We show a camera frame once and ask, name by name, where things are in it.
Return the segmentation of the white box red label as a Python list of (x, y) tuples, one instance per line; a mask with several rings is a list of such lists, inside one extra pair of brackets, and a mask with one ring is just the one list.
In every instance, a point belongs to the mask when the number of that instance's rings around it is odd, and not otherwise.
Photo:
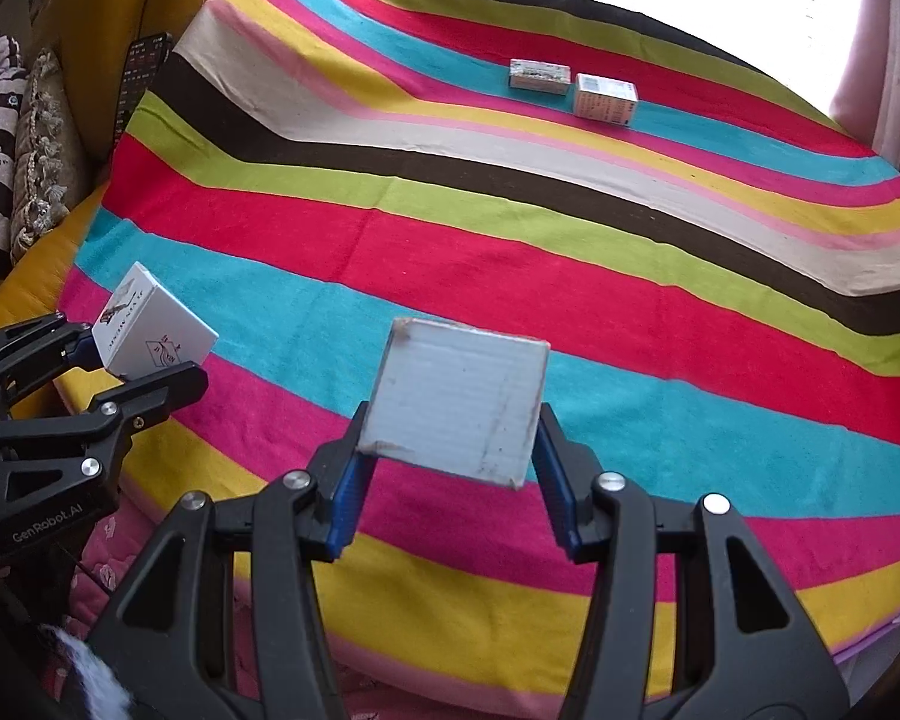
[(203, 364), (219, 333), (134, 262), (98, 314), (92, 338), (110, 374), (139, 379), (182, 362)]

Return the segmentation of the white square box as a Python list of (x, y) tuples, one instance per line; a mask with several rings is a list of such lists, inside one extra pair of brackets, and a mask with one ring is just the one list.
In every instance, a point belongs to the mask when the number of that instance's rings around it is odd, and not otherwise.
[(398, 317), (357, 450), (520, 489), (532, 460), (549, 351), (536, 338)]

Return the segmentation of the white printed box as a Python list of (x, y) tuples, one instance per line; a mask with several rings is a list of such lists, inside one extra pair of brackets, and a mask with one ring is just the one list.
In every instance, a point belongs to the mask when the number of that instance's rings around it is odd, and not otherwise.
[(625, 127), (631, 123), (638, 104), (634, 83), (590, 73), (579, 73), (575, 78), (572, 110), (577, 117)]

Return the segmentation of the green white medicine box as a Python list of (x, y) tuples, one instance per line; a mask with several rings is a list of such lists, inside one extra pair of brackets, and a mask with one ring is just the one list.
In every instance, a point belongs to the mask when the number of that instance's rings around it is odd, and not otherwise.
[(566, 96), (571, 84), (572, 73), (568, 65), (528, 59), (510, 60), (510, 88)]

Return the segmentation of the beaded brown cushion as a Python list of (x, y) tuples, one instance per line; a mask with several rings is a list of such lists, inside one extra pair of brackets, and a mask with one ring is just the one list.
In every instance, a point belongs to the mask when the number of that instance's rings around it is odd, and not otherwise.
[(35, 55), (16, 133), (11, 262), (19, 263), (86, 197), (84, 148), (49, 47)]

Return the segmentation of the black remote control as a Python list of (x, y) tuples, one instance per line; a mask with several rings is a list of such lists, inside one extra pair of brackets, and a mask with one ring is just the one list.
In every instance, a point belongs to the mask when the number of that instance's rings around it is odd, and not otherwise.
[(119, 75), (118, 96), (116, 96), (112, 138), (114, 145), (125, 132), (131, 115), (154, 82), (160, 67), (169, 58), (172, 47), (173, 37), (170, 32), (156, 32), (151, 36), (138, 37), (128, 46), (123, 70)]

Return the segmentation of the striped colourful tablecloth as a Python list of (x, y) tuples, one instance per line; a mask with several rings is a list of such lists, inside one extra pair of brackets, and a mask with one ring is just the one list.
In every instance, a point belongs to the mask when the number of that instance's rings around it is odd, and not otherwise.
[[(512, 59), (571, 67), (566, 96)], [(634, 83), (577, 117), (579, 73)], [(834, 653), (900, 623), (900, 172), (775, 80), (580, 0), (212, 0), (142, 99), (61, 309), (142, 263), (219, 333), (126, 493), (243, 496), (339, 436), (393, 320), (551, 346), (571, 439), (720, 491)]]

